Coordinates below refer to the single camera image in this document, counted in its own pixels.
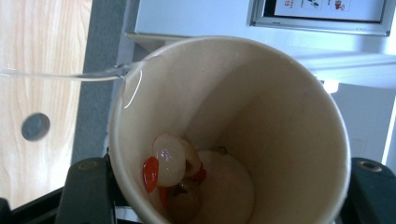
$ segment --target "white surface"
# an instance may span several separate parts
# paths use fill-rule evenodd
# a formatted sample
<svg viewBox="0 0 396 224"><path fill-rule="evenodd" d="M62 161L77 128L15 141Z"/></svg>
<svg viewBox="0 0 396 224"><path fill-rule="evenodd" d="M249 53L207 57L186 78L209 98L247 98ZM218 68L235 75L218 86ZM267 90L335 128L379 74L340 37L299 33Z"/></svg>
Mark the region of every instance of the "white surface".
<svg viewBox="0 0 396 224"><path fill-rule="evenodd" d="M217 151L201 151L199 156L207 177L200 185L202 207L191 224L248 223L254 209L255 189L245 166Z"/></svg>
<svg viewBox="0 0 396 224"><path fill-rule="evenodd" d="M335 93L338 91L339 84L336 80L326 79L323 83L323 88L327 93Z"/></svg>
<svg viewBox="0 0 396 224"><path fill-rule="evenodd" d="M141 222L136 212L131 207L116 206L116 218L134 222Z"/></svg>
<svg viewBox="0 0 396 224"><path fill-rule="evenodd" d="M396 26L389 37L343 35L249 26L250 1L141 1L141 35L231 35L279 49L320 79L396 89Z"/></svg>

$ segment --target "paper cup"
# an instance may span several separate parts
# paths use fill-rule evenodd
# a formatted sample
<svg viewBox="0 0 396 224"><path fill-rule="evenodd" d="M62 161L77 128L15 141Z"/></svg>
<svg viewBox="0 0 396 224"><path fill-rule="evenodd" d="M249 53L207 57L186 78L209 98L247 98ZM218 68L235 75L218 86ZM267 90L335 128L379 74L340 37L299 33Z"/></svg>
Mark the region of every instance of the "paper cup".
<svg viewBox="0 0 396 224"><path fill-rule="evenodd" d="M142 177L162 133L191 141L202 155L225 149L223 156L242 167L247 180L239 187L253 191L211 197L250 209L242 201L253 195L243 222L331 223L346 197L348 142L334 101L305 68L263 44L191 38L151 53L127 75L111 117L109 154L124 197L146 223L171 222L158 190L148 194ZM216 178L230 194L239 187L227 176L238 171L220 170L216 160L207 161L202 188ZM233 222L216 214L197 220Z"/></svg>

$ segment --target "round hole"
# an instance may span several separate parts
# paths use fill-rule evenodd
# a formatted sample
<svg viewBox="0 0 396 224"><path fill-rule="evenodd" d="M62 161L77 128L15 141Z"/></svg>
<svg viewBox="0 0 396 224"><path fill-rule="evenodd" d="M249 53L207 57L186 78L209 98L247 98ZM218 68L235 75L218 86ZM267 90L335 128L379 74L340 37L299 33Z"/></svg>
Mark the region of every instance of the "round hole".
<svg viewBox="0 0 396 224"><path fill-rule="evenodd" d="M366 169L366 170L369 170L372 172L381 172L382 171L382 168L379 165L369 162L369 161L359 161L359 166L363 169Z"/></svg>
<svg viewBox="0 0 396 224"><path fill-rule="evenodd" d="M22 136L28 141L43 138L50 129L50 119L45 114L36 113L29 116L22 124Z"/></svg>

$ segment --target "wooden surface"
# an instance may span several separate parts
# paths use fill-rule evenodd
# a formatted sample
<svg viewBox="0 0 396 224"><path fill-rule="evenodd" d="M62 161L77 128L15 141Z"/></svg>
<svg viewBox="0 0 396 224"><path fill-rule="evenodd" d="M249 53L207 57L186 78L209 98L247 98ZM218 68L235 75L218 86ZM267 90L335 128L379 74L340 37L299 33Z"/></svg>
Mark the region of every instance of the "wooden surface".
<svg viewBox="0 0 396 224"><path fill-rule="evenodd" d="M83 69L92 0L7 0L0 3L0 68L74 74ZM0 77L0 197L11 208L64 185L70 166L80 83ZM21 135L34 113L49 132Z"/></svg>

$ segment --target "black holder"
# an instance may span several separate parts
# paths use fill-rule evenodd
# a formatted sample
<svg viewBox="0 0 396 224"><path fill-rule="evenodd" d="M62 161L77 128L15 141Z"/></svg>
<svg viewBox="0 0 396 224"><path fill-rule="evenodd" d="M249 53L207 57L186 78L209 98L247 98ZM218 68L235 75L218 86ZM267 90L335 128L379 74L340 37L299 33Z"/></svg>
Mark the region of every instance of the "black holder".
<svg viewBox="0 0 396 224"><path fill-rule="evenodd" d="M349 190L340 213L343 224L396 221L396 177L375 161L353 158ZM63 188L10 211L0 198L2 224L124 224L115 206L129 206L111 170L108 155L79 161L68 171Z"/></svg>
<svg viewBox="0 0 396 224"><path fill-rule="evenodd" d="M10 211L7 201L0 199L0 223L137 223L116 219L115 206L129 205L120 193L106 155L72 165L63 188L15 210Z"/></svg>

